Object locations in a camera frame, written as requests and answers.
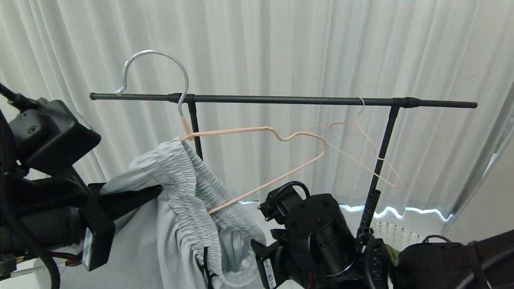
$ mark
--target white curtain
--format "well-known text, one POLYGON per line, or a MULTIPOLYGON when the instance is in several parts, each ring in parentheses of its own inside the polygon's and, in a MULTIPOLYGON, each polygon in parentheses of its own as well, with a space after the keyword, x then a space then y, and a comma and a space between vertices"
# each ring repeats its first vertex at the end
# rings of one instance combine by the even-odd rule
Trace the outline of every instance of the white curtain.
MULTIPOLYGON (((379 210, 392 206, 402 213, 411 206, 448 215, 514 80, 512 1, 5 0, 0 10, 2 83, 29 97, 64 100, 102 135, 76 165, 86 182, 110 179, 136 156, 184 135, 174 104, 89 99, 91 92, 114 93, 121 86, 131 55, 159 49, 183 62, 194 94, 478 102, 474 110, 400 110, 387 159, 403 186, 378 185, 379 210)), ((180 70, 161 56, 144 56, 128 72, 127 93, 182 90, 180 70)), ((198 105, 198 117, 201 131, 269 125, 289 135, 318 123, 353 121, 360 110, 209 103, 198 105)), ((388 113, 387 107, 366 106, 359 118, 378 146, 388 113)), ((357 128, 315 132, 374 168, 373 148, 357 128)), ((205 137, 202 144, 205 162, 234 194, 321 150, 314 139, 282 143, 267 133, 205 137)), ((397 182, 386 166, 382 175, 397 182)), ((355 206, 364 203, 371 177, 329 150, 289 180, 355 206)))

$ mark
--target hanger hook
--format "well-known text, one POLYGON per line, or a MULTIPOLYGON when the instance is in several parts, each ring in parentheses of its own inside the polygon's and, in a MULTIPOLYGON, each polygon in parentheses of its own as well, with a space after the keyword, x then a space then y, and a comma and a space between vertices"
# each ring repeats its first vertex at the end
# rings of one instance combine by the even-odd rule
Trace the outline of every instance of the hanger hook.
POLYGON ((364 100, 360 97, 358 97, 358 99, 360 99, 360 101, 362 101, 362 109, 359 111, 359 114, 357 114, 357 118, 359 118, 360 116, 360 113, 364 111, 364 108, 366 107, 366 104, 364 103, 364 100))
POLYGON ((176 64, 178 64, 178 66, 180 66, 180 69, 182 70, 182 73, 184 74, 184 80, 186 82, 186 88, 184 89, 184 92, 180 95, 180 98, 178 99, 178 114, 180 115, 180 117, 183 117, 184 113, 182 112, 182 104, 184 102, 184 99, 186 98, 186 94, 187 94, 188 88, 189 88, 188 73, 187 73, 186 69, 184 68, 184 66, 182 65, 182 63, 178 59, 176 59, 173 55, 168 54, 166 52, 148 49, 148 50, 143 50, 143 51, 140 51, 140 52, 132 55, 132 57, 130 57, 130 59, 125 62, 125 66, 123 67, 123 79, 122 79, 123 85, 120 87, 120 89, 118 89, 116 91, 116 94, 121 95, 127 88, 127 71, 129 70, 130 64, 132 64, 132 62, 134 60, 136 60, 136 58, 143 56, 145 54, 159 54, 162 56, 166 56, 167 58, 173 60, 176 64))

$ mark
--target gray fabric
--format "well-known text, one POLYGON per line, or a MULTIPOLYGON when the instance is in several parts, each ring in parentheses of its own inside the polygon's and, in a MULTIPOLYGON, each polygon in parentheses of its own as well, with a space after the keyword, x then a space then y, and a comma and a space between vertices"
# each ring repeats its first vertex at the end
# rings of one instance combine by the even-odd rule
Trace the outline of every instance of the gray fabric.
POLYGON ((179 139, 136 158, 101 193, 158 184, 163 190, 156 200, 139 208, 128 222, 117 222, 109 262, 89 273, 81 266, 66 269, 62 288, 206 288, 197 266, 203 264, 204 247, 209 248, 210 274, 219 276, 213 280, 215 288, 252 281, 252 286, 262 287, 250 240, 266 243, 263 232, 240 204, 207 214, 233 196, 179 139))

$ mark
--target white wall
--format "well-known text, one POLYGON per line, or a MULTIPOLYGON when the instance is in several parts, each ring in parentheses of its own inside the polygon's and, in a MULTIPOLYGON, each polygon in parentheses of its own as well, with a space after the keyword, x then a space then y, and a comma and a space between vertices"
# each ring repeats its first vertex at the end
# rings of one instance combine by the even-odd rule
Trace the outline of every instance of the white wall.
POLYGON ((452 241, 467 243, 514 229, 513 172, 514 141, 511 140, 445 235, 452 241))

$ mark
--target sticker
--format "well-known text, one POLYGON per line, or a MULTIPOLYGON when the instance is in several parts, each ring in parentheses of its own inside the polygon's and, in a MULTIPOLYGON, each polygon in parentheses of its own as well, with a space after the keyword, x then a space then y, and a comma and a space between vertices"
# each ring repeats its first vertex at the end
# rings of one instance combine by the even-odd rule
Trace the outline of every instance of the sticker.
POLYGON ((84 237, 84 250, 82 251, 82 262, 86 267, 89 267, 89 261, 91 258, 91 243, 93 242, 93 234, 86 228, 86 235, 84 237))
POLYGON ((266 278, 268 278, 269 289, 274 289, 277 287, 277 282, 275 282, 273 267, 271 266, 271 261, 269 259, 264 260, 264 270, 266 270, 266 278))

